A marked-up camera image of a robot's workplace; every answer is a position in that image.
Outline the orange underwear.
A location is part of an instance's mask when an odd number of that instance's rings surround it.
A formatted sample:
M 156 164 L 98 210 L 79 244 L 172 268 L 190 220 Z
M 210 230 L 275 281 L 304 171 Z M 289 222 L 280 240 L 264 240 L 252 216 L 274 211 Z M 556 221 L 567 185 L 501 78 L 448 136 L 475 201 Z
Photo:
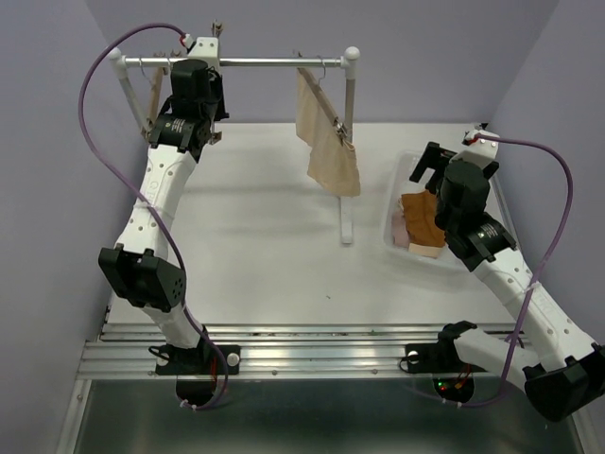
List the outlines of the orange underwear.
M 403 194 L 406 229 L 412 244 L 442 248 L 445 245 L 444 232 L 435 223 L 437 198 L 428 190 L 420 193 Z

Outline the pink underwear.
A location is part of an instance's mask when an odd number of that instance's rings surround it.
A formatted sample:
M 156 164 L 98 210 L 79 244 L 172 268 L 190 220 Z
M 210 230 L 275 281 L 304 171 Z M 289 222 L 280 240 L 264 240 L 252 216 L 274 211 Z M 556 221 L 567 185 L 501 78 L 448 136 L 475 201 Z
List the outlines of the pink underwear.
M 406 229 L 406 220 L 401 200 L 396 202 L 391 215 L 391 237 L 393 246 L 407 249 L 410 239 Z

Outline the cream underwear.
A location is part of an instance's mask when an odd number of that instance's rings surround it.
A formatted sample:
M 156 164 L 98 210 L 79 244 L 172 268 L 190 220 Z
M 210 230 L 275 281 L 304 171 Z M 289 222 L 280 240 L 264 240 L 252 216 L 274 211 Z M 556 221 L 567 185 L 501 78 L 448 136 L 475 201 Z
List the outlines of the cream underwear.
M 338 197 L 358 197 L 360 177 L 352 142 L 342 141 L 297 71 L 296 134 L 310 147 L 307 175 Z

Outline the beige hanger with cream underwear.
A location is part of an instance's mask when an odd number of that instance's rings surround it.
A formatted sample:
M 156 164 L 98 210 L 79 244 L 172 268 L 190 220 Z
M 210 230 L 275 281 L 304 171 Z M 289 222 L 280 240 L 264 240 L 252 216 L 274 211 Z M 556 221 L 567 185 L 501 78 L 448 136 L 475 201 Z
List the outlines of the beige hanger with cream underwear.
M 345 53 L 337 58 L 335 68 L 342 69 L 345 72 L 345 100 L 344 115 L 339 115 L 328 95 L 321 88 L 321 81 L 325 78 L 328 69 L 327 58 L 320 55 L 316 59 L 320 62 L 322 76 L 316 78 L 310 70 L 310 64 L 298 66 L 297 71 L 305 81 L 305 85 L 310 89 L 314 98 L 319 103 L 323 113 L 330 120 L 342 141 L 353 141 L 354 133 L 354 98 L 356 84 L 356 64 L 360 57 L 359 49 L 355 46 L 348 47 Z

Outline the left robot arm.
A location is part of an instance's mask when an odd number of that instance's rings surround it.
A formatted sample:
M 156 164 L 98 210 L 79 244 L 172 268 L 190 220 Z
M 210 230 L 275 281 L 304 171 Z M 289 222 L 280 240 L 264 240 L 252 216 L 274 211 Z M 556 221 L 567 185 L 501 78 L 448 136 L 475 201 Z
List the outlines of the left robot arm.
M 207 62 L 176 62 L 172 93 L 149 136 L 147 170 L 129 221 L 98 263 L 115 295 L 141 309 L 160 328 L 165 343 L 152 347 L 159 375 L 197 375 L 215 353 L 205 326 L 185 306 L 183 261 L 171 263 L 176 243 L 170 234 L 185 184 L 224 117 L 222 78 Z

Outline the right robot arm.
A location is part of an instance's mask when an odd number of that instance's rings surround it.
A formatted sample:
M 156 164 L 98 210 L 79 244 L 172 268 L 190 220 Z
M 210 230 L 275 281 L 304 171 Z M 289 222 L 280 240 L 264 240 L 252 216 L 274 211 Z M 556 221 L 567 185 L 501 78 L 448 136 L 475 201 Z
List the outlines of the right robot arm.
M 604 348 L 555 302 L 511 233 L 487 213 L 499 141 L 481 133 L 465 139 L 460 152 L 430 142 L 409 179 L 417 183 L 433 171 L 425 187 L 437 197 L 436 225 L 453 255 L 514 318 L 513 332 L 500 340 L 474 323 L 449 323 L 436 341 L 407 345 L 399 367 L 409 374 L 499 375 L 546 420 L 559 422 L 603 396 Z

